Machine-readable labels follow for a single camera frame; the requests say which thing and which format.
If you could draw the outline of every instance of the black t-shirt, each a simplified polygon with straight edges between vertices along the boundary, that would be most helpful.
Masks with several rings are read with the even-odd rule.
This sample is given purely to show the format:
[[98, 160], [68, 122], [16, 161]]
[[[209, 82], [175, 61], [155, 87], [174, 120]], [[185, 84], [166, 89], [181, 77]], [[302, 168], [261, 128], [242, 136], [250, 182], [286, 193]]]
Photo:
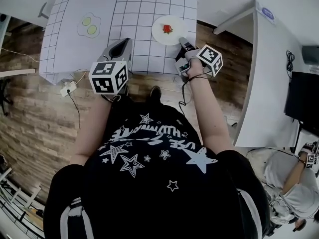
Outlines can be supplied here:
[[244, 238], [237, 188], [253, 198], [267, 229], [267, 199], [249, 162], [236, 151], [215, 155], [201, 146], [176, 109], [134, 104], [112, 111], [107, 128], [108, 140], [84, 167], [69, 165], [54, 176], [46, 238], [60, 238], [61, 214], [78, 197], [94, 238]]

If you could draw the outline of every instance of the white sleeve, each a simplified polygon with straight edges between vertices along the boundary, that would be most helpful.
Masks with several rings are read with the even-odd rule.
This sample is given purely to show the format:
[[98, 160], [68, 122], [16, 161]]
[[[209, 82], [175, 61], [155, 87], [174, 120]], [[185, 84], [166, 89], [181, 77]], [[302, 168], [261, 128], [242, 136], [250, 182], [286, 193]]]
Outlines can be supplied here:
[[319, 208], [319, 192], [302, 184], [296, 184], [283, 198], [300, 218], [313, 216]]

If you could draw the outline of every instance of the paper plate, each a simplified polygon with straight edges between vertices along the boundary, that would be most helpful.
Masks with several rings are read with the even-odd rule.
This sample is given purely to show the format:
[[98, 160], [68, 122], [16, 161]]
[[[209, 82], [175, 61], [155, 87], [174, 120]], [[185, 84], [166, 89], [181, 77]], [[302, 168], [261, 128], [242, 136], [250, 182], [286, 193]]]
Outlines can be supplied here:
[[[164, 25], [170, 25], [172, 33], [164, 33]], [[187, 37], [187, 26], [183, 19], [173, 15], [166, 15], [158, 18], [152, 26], [152, 35], [156, 41], [164, 45], [179, 44], [181, 37]]]

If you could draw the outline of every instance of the power strip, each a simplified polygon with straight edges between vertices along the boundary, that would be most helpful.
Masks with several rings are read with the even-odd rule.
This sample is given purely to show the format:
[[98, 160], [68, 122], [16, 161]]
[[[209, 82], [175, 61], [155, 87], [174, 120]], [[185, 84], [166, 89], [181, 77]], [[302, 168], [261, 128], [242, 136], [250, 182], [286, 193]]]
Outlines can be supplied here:
[[65, 83], [65, 87], [60, 90], [60, 93], [62, 97], [66, 97], [68, 95], [68, 90], [69, 90], [69, 93], [72, 93], [76, 89], [77, 89], [76, 83], [73, 81], [73, 82]]

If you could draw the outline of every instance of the wooden floor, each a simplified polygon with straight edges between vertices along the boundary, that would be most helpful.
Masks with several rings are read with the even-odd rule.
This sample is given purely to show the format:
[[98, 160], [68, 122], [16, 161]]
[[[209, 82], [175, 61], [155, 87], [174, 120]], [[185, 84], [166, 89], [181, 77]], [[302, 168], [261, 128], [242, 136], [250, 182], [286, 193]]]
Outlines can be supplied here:
[[[42, 28], [34, 25], [6, 37], [3, 48], [31, 55], [39, 59]], [[224, 67], [210, 80], [212, 89], [229, 123], [239, 120], [244, 103], [251, 66], [252, 45], [229, 33], [213, 35], [212, 29], [198, 25], [196, 44], [205, 43], [223, 55]], [[26, 56], [0, 54], [0, 71], [36, 68], [34, 75], [12, 77], [8, 94], [14, 101], [9, 116], [0, 113], [0, 152], [12, 167], [11, 179], [26, 192], [41, 186], [38, 200], [45, 203], [53, 175], [70, 159], [69, 150], [75, 141], [79, 126], [78, 114], [69, 97], [60, 95], [61, 85], [51, 85], [38, 76], [38, 63]], [[83, 73], [76, 73], [79, 80]], [[162, 102], [178, 109], [182, 99], [178, 77], [138, 76], [129, 81], [130, 94], [136, 101], [143, 101], [152, 86], [162, 88]], [[79, 110], [80, 120], [90, 109], [95, 96], [87, 75], [72, 93]], [[186, 89], [186, 100], [191, 94]], [[186, 117], [198, 130], [193, 102], [183, 108]]]

